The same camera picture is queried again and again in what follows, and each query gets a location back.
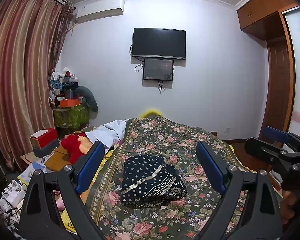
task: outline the folded navy cloth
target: folded navy cloth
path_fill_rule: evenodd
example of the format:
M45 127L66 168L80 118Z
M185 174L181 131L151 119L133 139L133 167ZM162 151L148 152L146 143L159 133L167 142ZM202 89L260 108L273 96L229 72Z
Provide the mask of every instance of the folded navy cloth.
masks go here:
M177 171L162 156L136 155L124 164L121 202L132 208L167 206L187 195Z

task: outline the baseboard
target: baseboard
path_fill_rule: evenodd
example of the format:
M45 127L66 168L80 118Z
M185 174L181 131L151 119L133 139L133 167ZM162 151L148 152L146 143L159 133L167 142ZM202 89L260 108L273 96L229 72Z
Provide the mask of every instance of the baseboard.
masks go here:
M246 142L248 139L232 139L232 140L223 140L227 144L233 144L233 143L243 143Z

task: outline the floral blanket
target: floral blanket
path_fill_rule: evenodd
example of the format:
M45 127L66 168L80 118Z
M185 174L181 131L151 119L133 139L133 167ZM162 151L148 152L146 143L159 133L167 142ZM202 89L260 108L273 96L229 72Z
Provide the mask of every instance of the floral blanket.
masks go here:
M228 164L245 170L225 142L201 128L174 123L162 116L129 120L124 143L98 174L86 201L92 219L108 240L195 238L220 199L197 160L195 149L199 141L205 141ZM158 208L131 209L121 205L124 162L140 154L163 156L178 171L187 196ZM245 198L242 191L226 232L238 223Z

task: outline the tv screen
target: tv screen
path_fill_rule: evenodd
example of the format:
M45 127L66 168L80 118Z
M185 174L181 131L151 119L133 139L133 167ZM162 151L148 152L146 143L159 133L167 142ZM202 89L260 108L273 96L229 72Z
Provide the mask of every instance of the tv screen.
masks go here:
M186 31L134 28L132 56L186 59Z
M143 79L172 81L173 60L145 58Z

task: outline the white wall-mounted air conditioner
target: white wall-mounted air conditioner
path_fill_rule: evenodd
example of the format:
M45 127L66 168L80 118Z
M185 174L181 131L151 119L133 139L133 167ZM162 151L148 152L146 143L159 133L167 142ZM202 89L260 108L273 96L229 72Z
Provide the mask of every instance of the white wall-mounted air conditioner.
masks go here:
M79 23L123 14L124 0L101 0L78 8Z

